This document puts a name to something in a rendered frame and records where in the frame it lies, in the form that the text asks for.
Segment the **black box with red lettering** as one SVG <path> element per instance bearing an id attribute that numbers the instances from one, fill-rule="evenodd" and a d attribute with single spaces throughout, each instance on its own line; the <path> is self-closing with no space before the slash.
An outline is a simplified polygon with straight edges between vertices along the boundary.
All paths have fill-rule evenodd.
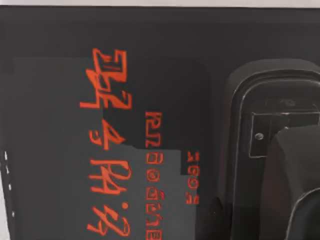
<path id="1" fill-rule="evenodd" d="M 10 240 L 320 240 L 320 9 L 0 6 Z"/>

